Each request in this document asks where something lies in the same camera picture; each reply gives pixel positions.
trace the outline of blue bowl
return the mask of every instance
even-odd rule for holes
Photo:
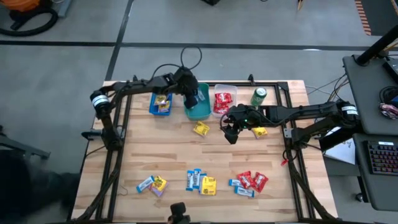
[[[168,98],[169,101],[170,101],[170,108],[169,108],[169,111],[168,111],[168,112],[164,112],[164,113],[160,113],[160,112],[159,112],[159,106],[154,105],[155,99],[156,99],[156,94],[153,93],[153,94],[152,94],[152,97],[150,98],[149,112],[150,112],[151,114],[153,114],[153,115],[156,115],[156,116],[169,116],[169,115],[170,115],[170,112],[171,112],[171,110],[172,110],[173,94],[169,94],[169,95],[167,96],[167,98]]]
[[[211,114],[210,97],[209,97],[209,85],[206,83],[199,83],[199,89],[203,93],[205,100],[199,101],[192,109],[187,109],[184,106],[185,114],[191,121],[203,121],[209,118]]]

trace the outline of clear plastic container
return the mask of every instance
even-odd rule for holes
[[[220,118],[223,114],[215,113],[214,110],[214,103],[216,101],[215,94],[216,93],[230,93],[232,96],[232,103],[228,103],[229,107],[236,106],[238,105],[237,102],[237,97],[238,97],[238,88],[236,86],[232,85],[222,85],[222,84],[217,84],[214,86],[214,94],[211,97],[213,101],[211,102],[211,113],[213,116]]]

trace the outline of black wheel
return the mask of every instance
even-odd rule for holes
[[[363,202],[363,195],[362,193],[356,194],[355,199],[359,202]]]

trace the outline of teal bowl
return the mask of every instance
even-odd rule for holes
[[[209,85],[206,83],[199,83],[199,88],[205,97],[205,100],[198,102],[192,109],[187,109],[184,106],[185,114],[191,121],[203,121],[209,118],[211,114]]]

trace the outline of black desk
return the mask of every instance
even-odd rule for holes
[[[380,90],[386,86],[397,86],[382,67],[384,62],[383,59],[373,59],[363,67],[355,63],[353,57],[343,58],[364,132],[398,136],[398,121],[384,117],[378,108]]]
[[[398,211],[398,176],[374,175],[368,166],[368,153],[364,141],[387,141],[398,143],[398,137],[354,134],[355,155],[369,202],[376,210]]]

